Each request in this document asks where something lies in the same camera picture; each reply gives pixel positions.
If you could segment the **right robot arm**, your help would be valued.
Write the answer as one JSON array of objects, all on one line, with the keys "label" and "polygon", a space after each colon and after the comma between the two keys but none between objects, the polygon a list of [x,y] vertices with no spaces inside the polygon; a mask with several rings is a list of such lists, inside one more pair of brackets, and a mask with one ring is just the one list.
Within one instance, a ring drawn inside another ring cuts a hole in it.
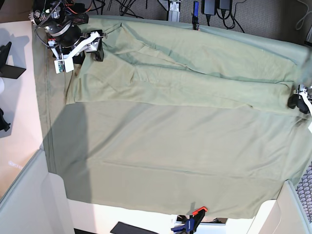
[{"label": "right robot arm", "polygon": [[82,32],[79,27],[88,23],[88,12],[93,10],[98,11],[94,0],[88,6],[74,0],[34,1],[29,19],[38,39],[52,51],[61,72],[65,71],[66,60],[82,64],[86,53],[96,61],[104,60],[102,39],[106,34],[102,30]]}]

